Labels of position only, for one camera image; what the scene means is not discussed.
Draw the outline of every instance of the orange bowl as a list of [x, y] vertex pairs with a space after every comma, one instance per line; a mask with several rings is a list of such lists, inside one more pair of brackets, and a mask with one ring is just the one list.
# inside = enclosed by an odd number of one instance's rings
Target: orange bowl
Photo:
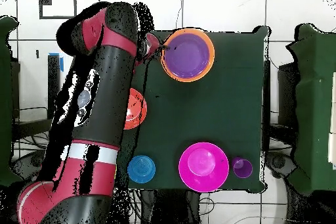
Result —
[[194, 77], [190, 77], [190, 78], [180, 77], [180, 76], [174, 74], [169, 69], [169, 66], [167, 65], [167, 60], [165, 58], [165, 55], [166, 55], [165, 50], [162, 51], [161, 63], [162, 63], [163, 69], [173, 79], [175, 79], [177, 81], [180, 81], [180, 82], [193, 82], [193, 81], [201, 79], [205, 74], [207, 74], [210, 71], [210, 69], [213, 65], [213, 62], [215, 60], [215, 48], [214, 48], [213, 43], [211, 42], [210, 38], [207, 36], [207, 34], [204, 31], [199, 30], [199, 29], [195, 29], [195, 28], [184, 28], [184, 29], [180, 29], [180, 30], [175, 31], [174, 33], [172, 33], [168, 37], [168, 39], [166, 40], [164, 45], [169, 46], [169, 44], [171, 44], [172, 40], [174, 40], [176, 37], [178, 37], [180, 35], [184, 35], [184, 34], [196, 35], [197, 37], [200, 37], [201, 40], [203, 40], [204, 43], [206, 44], [207, 49], [209, 51], [209, 58], [208, 58], [208, 61], [207, 61], [207, 64], [206, 64], [205, 68], [198, 75], [196, 75]]

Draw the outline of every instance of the table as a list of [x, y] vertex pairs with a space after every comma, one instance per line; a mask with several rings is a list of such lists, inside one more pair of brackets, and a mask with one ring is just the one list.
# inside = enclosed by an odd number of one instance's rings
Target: table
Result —
[[[154, 31], [166, 40], [172, 33]], [[170, 78], [160, 59], [135, 68], [131, 87], [141, 92], [148, 112], [136, 129], [125, 130], [117, 157], [117, 182], [130, 189], [188, 189], [179, 176], [181, 154], [191, 144], [210, 142], [223, 149], [229, 162], [247, 158], [253, 173], [238, 179], [232, 170], [220, 189], [261, 192], [261, 112], [264, 39], [268, 28], [254, 33], [206, 33], [215, 47], [209, 73], [198, 81]], [[147, 155], [156, 165], [154, 178], [145, 184], [128, 180], [133, 156]]]
[[294, 159], [298, 168], [288, 181], [303, 195], [315, 190], [336, 191], [336, 171], [328, 162], [336, 35], [301, 24], [289, 45], [301, 80], [295, 89], [299, 125]]

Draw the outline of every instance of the purple bowl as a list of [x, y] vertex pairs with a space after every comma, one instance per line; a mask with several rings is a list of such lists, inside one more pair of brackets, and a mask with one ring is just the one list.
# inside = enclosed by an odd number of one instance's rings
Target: purple bowl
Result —
[[169, 44], [165, 52], [168, 69], [180, 78], [193, 78], [204, 71], [209, 62], [209, 49], [198, 35], [182, 34]]

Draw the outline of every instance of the floor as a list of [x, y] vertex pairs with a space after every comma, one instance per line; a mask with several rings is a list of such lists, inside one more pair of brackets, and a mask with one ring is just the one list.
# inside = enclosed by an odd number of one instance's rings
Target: floor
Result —
[[[154, 17], [156, 30], [181, 27], [200, 27], [207, 31], [252, 32], [260, 25], [272, 30], [269, 43], [271, 69], [271, 120], [277, 122], [278, 80], [277, 67], [293, 61], [285, 46], [294, 40], [295, 27], [313, 23], [325, 32], [336, 29], [335, 0], [101, 0], [146, 3]], [[97, 0], [77, 0], [77, 13]], [[63, 19], [39, 19], [38, 0], [0, 0], [0, 16], [18, 18], [17, 30], [9, 35], [14, 57], [21, 62], [20, 107], [47, 106], [47, 55], [60, 53], [64, 57], [65, 78], [72, 58], [58, 48], [55, 33]], [[43, 7], [47, 16], [74, 15], [74, 0], [52, 0]], [[45, 110], [21, 111], [22, 121], [46, 118]], [[215, 205], [200, 204], [202, 224], [283, 224], [286, 215], [284, 182], [264, 169], [268, 185], [262, 194], [243, 191], [219, 191], [210, 194]]]

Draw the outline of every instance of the blue tape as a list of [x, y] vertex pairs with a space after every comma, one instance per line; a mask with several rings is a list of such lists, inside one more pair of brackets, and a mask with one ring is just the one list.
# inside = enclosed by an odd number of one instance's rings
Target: blue tape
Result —
[[63, 72], [64, 71], [64, 65], [63, 65], [63, 57], [60, 58], [60, 71]]

